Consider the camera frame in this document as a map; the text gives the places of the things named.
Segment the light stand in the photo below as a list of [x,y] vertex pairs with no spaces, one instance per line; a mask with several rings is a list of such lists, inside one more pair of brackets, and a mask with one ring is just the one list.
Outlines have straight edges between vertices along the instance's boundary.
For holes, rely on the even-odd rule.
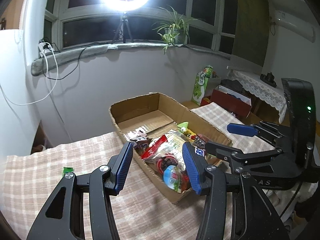
[[123,32],[122,32],[122,37],[123,37],[123,43],[126,42],[125,36],[124,36],[124,24],[127,26],[127,30],[128,30],[128,34],[130,37],[131,42],[133,43],[133,38],[131,35],[131,31],[130,31],[130,27],[129,27],[129,22],[128,22],[128,17],[126,15],[126,13],[124,12],[123,15],[120,17],[120,23],[119,26],[116,30],[115,36],[113,37],[113,40],[111,42],[111,44],[114,44],[116,40],[119,40],[119,34],[120,34],[120,30],[121,28],[123,28]]

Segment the spider plant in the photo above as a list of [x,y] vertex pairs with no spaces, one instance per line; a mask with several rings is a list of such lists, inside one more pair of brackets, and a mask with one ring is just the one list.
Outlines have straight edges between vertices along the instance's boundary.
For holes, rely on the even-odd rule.
[[158,33],[158,34],[161,36],[162,40],[166,43],[166,45],[163,48],[164,54],[165,54],[170,45],[172,46],[176,45],[176,37],[179,35],[179,33],[173,33],[171,29],[169,29],[168,33],[165,33],[165,34]]
[[[166,42],[167,39],[171,40],[172,36],[177,33],[177,35],[174,35],[174,38],[176,39],[175,43],[177,43],[177,41],[182,41],[182,43],[184,43],[184,39],[187,36],[187,38],[189,39],[189,31],[188,31],[188,24],[190,21],[193,20],[197,20],[197,19],[188,19],[188,20],[184,20],[183,17],[184,15],[181,15],[180,17],[178,16],[178,13],[175,9],[173,9],[171,6],[169,6],[172,9],[172,12],[170,12],[169,10],[159,7],[162,10],[167,11],[168,13],[168,21],[167,22],[160,22],[160,26],[155,28],[154,30],[156,30],[158,32],[158,34],[161,36],[161,38],[163,39],[164,42]],[[165,29],[167,37],[165,37],[165,39],[163,38],[163,35],[159,33],[159,31]]]

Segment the blue gripper pad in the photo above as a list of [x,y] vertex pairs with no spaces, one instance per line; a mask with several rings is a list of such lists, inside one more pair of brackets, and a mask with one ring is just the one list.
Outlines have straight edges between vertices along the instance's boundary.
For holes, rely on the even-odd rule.
[[207,161],[203,156],[195,153],[195,148],[189,142],[185,142],[182,146],[182,157],[192,189],[197,195],[206,195],[210,188],[204,171],[208,165]]
[[227,130],[229,133],[244,135],[249,137],[258,135],[258,131],[254,127],[243,125],[243,124],[237,124],[237,123],[228,124]]
[[126,142],[122,147],[122,150],[119,153],[116,163],[111,170],[111,173],[113,173],[114,169],[116,169],[116,172],[113,174],[116,178],[114,190],[117,195],[121,190],[123,190],[124,183],[127,178],[130,164],[132,161],[132,156],[133,156],[133,144]]

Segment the gray cloth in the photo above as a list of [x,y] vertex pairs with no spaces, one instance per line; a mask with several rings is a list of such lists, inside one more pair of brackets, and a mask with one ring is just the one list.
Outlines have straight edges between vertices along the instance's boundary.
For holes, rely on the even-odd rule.
[[[88,45],[88,48],[81,54],[80,59],[104,54],[108,51],[108,49],[130,49],[130,48],[136,48],[136,47],[144,47],[144,48],[162,47],[163,48],[164,46],[166,46],[166,44],[163,44],[163,43],[136,43],[136,42],[135,43],[126,43],[126,44],[119,43],[119,44],[104,44],[104,45],[92,45],[92,46]],[[204,52],[204,53],[215,54],[215,55],[221,56],[217,52],[209,51],[209,50],[205,50],[205,49],[196,49],[196,48],[189,47],[185,44],[180,44],[180,45],[176,45],[176,46],[189,48],[189,49],[192,49],[192,50],[195,50],[198,52]],[[62,51],[61,53],[55,53],[58,66],[62,66],[64,64],[78,60],[78,57],[84,48],[85,48],[85,46],[81,47],[81,48],[68,49],[68,50]],[[55,64],[53,55],[47,56],[47,60],[48,60],[49,70],[56,68],[56,64]],[[33,76],[39,76],[43,73],[43,71],[46,72],[46,64],[45,64],[44,58],[37,59],[31,64],[31,74]]]

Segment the window sill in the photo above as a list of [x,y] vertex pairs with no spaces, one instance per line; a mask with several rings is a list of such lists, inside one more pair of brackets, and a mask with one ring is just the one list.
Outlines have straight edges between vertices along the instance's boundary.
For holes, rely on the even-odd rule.
[[[123,50],[123,49],[130,49],[130,48],[154,48],[154,47],[160,47],[163,48],[166,46],[166,44],[163,43],[118,43],[118,44],[105,44],[105,45],[94,45],[86,49],[82,54],[80,59],[87,58],[87,57],[93,57],[97,55],[101,55],[106,53],[109,49],[117,49],[117,50]],[[198,46],[192,46],[192,45],[185,45],[185,44],[180,44],[176,45],[176,47],[179,48],[188,48],[193,51],[201,52],[201,53],[208,53],[208,54],[213,54],[217,55],[220,57],[224,57],[226,59],[230,59],[230,55],[226,56],[225,53],[220,53],[213,51],[211,49],[206,49],[206,48],[201,48]],[[81,48],[70,48],[62,51],[61,53],[55,54],[56,60],[58,63],[58,66],[62,66],[64,64],[77,61],[80,53],[82,50],[85,48],[85,46],[82,46]],[[56,64],[53,55],[47,56],[48,60],[48,66],[49,70],[55,69]],[[43,71],[46,71],[45,69],[45,61],[43,58],[35,60],[31,64],[31,74],[32,76],[40,76]]]

